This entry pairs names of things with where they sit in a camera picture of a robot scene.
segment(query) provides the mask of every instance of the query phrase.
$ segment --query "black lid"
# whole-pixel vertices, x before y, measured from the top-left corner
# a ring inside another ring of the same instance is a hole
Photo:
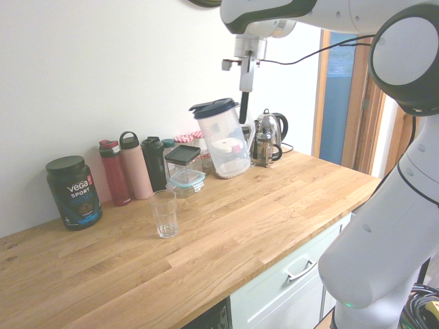
[[[205,119],[221,114],[234,108],[238,103],[231,98],[218,99],[211,103],[204,103],[192,106],[189,111],[193,111],[195,119]]]
[[[154,154],[163,154],[165,146],[162,142],[157,142],[156,139],[153,137],[147,138],[142,142],[142,149]]]
[[[170,138],[162,140],[162,143],[163,143],[163,145],[165,147],[174,147],[174,146],[176,146],[175,140],[174,139],[170,139]]]
[[[115,158],[121,153],[118,141],[109,141],[104,139],[99,142],[99,153],[102,158]]]
[[[132,134],[133,137],[124,138],[126,134]],[[134,132],[124,132],[119,139],[119,144],[122,149],[134,149],[139,146],[139,140]]]
[[[84,168],[85,161],[81,156],[65,156],[46,164],[46,170],[52,175],[65,175]]]
[[[160,137],[157,136],[148,136],[147,139],[154,139],[154,142],[160,142]]]
[[[169,152],[165,159],[167,162],[176,165],[187,166],[193,159],[200,155],[200,148],[187,145],[179,145],[175,150]]]

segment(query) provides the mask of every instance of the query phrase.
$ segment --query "wooden door frame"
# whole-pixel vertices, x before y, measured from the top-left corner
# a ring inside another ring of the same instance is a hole
[[[368,105],[359,129],[359,140],[353,169],[372,175],[373,162],[377,151],[381,119],[384,112],[385,93],[369,78],[366,98]]]
[[[323,29],[320,36],[320,48],[328,47],[330,44],[331,31]],[[320,157],[320,144],[322,142],[323,110],[324,97],[327,91],[328,60],[329,51],[321,52],[318,64],[316,111],[314,115],[314,134],[312,146],[312,155],[316,158]]]
[[[385,164],[384,175],[387,175],[405,153],[412,135],[413,118],[398,106],[390,140],[389,153]],[[416,118],[416,134],[419,133],[420,117]]]
[[[361,118],[365,108],[363,100],[366,98],[368,89],[368,58],[368,47],[356,49],[342,155],[342,166],[347,168],[354,168],[357,157]]]
[[[320,47],[331,43],[331,32],[322,30]],[[383,114],[385,94],[368,74],[369,47],[358,47],[355,52],[351,93],[342,155],[342,166],[371,174],[377,149],[379,128]],[[320,156],[322,141],[324,99],[326,95],[329,52],[320,54],[316,115],[312,155]]]

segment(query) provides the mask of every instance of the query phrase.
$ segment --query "product label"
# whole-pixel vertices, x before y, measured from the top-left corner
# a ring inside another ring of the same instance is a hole
[[[79,182],[52,185],[56,205],[68,226],[80,226],[101,215],[101,204],[91,175]]]

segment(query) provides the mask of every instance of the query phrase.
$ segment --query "cable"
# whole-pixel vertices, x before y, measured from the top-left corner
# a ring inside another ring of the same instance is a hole
[[[416,137],[416,117],[413,117],[412,118],[412,135],[410,136],[409,144],[407,145],[407,148],[405,149],[406,151],[408,150],[409,146],[413,143],[415,137]],[[378,184],[377,188],[375,189],[375,191],[373,191],[373,193],[372,193],[372,195],[370,197],[372,197],[378,191],[378,189],[383,185],[383,183],[385,182],[386,178],[389,176],[389,174],[393,171],[393,169],[395,167],[396,167],[396,165],[392,168],[391,171],[389,171],[387,173],[387,175],[384,176],[384,178],[380,181],[380,183]]]
[[[416,137],[416,117],[412,117],[412,135],[410,136],[410,141],[407,148],[409,148],[409,146],[413,143],[415,137]]]
[[[321,48],[320,50],[317,50],[317,51],[315,51],[313,53],[310,53],[309,55],[305,56],[304,58],[301,58],[301,59],[299,59],[299,60],[297,60],[295,62],[291,62],[291,63],[276,62],[275,60],[261,60],[261,62],[275,63],[275,64],[280,64],[280,65],[293,65],[293,64],[297,64],[299,62],[302,62],[303,60],[306,60],[307,58],[309,58],[311,56],[314,56],[317,53],[321,53],[322,51],[325,51],[325,50],[328,50],[328,49],[331,49],[331,48],[334,48],[334,47],[338,47],[338,46],[344,45],[344,44],[346,44],[348,42],[353,42],[353,41],[357,41],[357,40],[361,40],[361,39],[367,39],[367,38],[373,38],[374,36],[375,36],[375,34],[369,34],[367,36],[358,36],[356,38],[347,39],[345,41],[342,41],[342,42],[339,42],[339,43],[335,43],[334,45],[331,45],[331,46],[328,46],[328,47],[325,47],[325,48]],[[354,44],[354,45],[351,45],[351,46],[357,46],[357,45],[369,45],[369,44]]]
[[[372,44],[370,43],[363,43],[363,42],[359,42],[359,43],[353,43],[353,44],[349,44],[349,45],[340,45],[339,47],[356,47],[356,46],[368,46],[370,47]]]
[[[291,147],[291,149],[289,149],[288,151],[282,152],[283,154],[285,154],[285,153],[289,153],[289,152],[291,152],[292,150],[294,150],[294,146],[292,146],[292,145],[290,145],[290,144],[287,144],[287,143],[284,143],[284,142],[282,142],[281,144],[282,144],[282,145],[287,145],[288,147]]]
[[[425,308],[430,302],[439,302],[439,290],[424,284],[415,284],[404,306],[399,325],[411,329],[439,328],[439,321]]]

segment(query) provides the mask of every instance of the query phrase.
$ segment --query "vega sport container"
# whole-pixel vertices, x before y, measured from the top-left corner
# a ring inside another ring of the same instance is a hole
[[[70,230],[83,230],[102,217],[90,168],[81,156],[65,156],[46,165],[47,182],[63,224]]]

